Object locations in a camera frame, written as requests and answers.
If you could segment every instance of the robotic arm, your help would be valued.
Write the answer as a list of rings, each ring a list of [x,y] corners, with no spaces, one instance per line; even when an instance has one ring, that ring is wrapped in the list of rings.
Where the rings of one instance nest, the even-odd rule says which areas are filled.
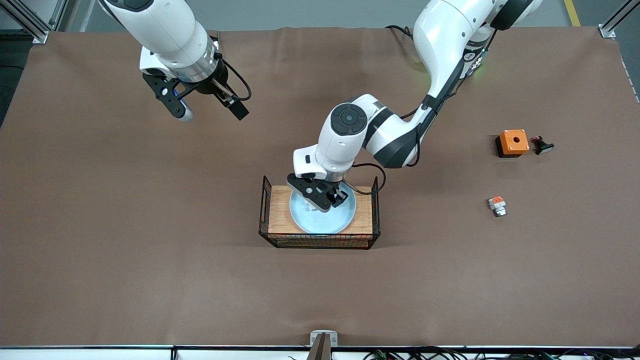
[[[510,28],[541,2],[431,0],[413,29],[413,41],[431,76],[431,86],[412,119],[403,121],[369,94],[339,104],[326,118],[318,144],[294,151],[294,173],[287,177],[287,184],[326,212],[346,200],[338,185],[361,147],[385,168],[409,164],[458,80],[477,66],[490,35],[496,29]]]
[[[240,98],[228,85],[227,67],[237,72],[222,58],[218,39],[207,34],[185,0],[99,2],[142,44],[143,78],[174,117],[181,121],[193,118],[183,99],[193,90],[213,94],[238,120],[249,114],[242,101],[251,96],[250,90],[249,96]],[[179,84],[184,91],[177,90]]]

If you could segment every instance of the light blue bowl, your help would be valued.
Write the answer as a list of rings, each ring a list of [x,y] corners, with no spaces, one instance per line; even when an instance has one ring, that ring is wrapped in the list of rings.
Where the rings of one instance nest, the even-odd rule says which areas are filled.
[[[351,223],[356,213],[356,197],[354,191],[340,183],[340,190],[347,193],[347,199],[337,208],[326,213],[311,209],[307,201],[298,193],[292,192],[289,199],[289,211],[298,227],[309,234],[337,234]]]

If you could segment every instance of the small orange switch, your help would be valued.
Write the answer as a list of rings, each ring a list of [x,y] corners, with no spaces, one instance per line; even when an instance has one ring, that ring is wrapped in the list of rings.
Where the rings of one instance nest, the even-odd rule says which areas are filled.
[[[505,130],[495,138],[498,156],[517,158],[529,151],[529,138],[523,129]]]

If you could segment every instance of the brown paper surface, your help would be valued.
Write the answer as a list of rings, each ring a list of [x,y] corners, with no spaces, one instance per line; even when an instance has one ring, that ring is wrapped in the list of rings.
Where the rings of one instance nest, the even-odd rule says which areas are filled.
[[[241,122],[200,94],[175,120],[128,34],[32,48],[0,130],[2,345],[290,345],[318,328],[343,345],[637,343],[640,108],[616,42],[499,33],[419,166],[388,170],[368,251],[274,249],[262,176],[285,184],[292,151],[354,95],[412,110],[429,85],[413,44],[286,28],[223,33],[221,50],[253,90]],[[556,148],[498,159],[514,128]]]

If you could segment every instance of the metal clamp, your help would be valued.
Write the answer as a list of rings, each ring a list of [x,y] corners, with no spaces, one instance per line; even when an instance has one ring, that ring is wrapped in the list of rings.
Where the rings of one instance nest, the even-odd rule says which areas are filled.
[[[333,331],[333,330],[314,330],[311,332],[309,338],[309,346],[312,347],[316,338],[320,335],[322,335],[322,333],[325,333],[329,336],[329,342],[331,344],[331,347],[336,347],[338,346],[338,332],[337,331]]]
[[[600,32],[600,35],[604,38],[616,38],[616,32],[613,31],[613,29],[609,31],[605,30],[603,24],[598,24],[598,31]]]

